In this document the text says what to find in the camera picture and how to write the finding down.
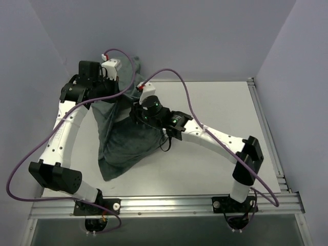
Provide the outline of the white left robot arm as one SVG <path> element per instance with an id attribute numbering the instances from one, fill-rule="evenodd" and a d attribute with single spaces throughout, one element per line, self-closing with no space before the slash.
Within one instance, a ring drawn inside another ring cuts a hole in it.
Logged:
<path id="1" fill-rule="evenodd" d="M 98 63 L 80 61 L 78 74 L 61 89 L 56 131 L 37 162 L 31 162 L 29 173 L 43 187 L 86 200 L 85 209 L 92 215 L 103 210 L 98 189 L 83 181 L 80 171 L 71 169 L 71 155 L 80 125 L 91 107 L 90 99 L 119 92 L 117 72 L 121 61 L 109 59 Z"/>

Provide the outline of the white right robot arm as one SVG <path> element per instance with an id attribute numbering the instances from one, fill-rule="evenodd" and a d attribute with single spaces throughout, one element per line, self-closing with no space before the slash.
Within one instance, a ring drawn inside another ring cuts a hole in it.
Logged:
<path id="1" fill-rule="evenodd" d="M 235 166 L 228 207 L 235 212 L 245 207 L 246 198 L 255 182 L 254 175 L 258 174 L 264 160 L 257 138 L 234 137 L 209 128 L 188 114 L 163 107 L 155 95 L 148 96 L 142 102 L 134 102 L 130 116 L 136 124 L 159 130 L 161 139 L 191 142 L 228 159 Z"/>

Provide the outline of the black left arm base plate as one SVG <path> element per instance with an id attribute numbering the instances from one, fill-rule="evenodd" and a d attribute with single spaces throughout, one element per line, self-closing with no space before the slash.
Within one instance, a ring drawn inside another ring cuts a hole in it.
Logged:
<path id="1" fill-rule="evenodd" d="M 82 201 L 76 201 L 74 206 L 74 216 L 95 216 L 95 215 L 119 215 L 121 199 L 103 198 L 102 201 L 94 204 L 87 204 Z"/>

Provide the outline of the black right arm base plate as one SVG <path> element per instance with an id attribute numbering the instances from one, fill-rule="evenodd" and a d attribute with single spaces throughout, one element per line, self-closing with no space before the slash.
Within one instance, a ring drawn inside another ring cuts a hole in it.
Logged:
<path id="1" fill-rule="evenodd" d="M 212 197 L 212 210 L 216 214 L 256 213 L 258 206 L 255 205 L 255 201 L 256 197 L 252 195 L 248 196 L 242 203 L 233 200 L 230 196 L 216 196 Z"/>

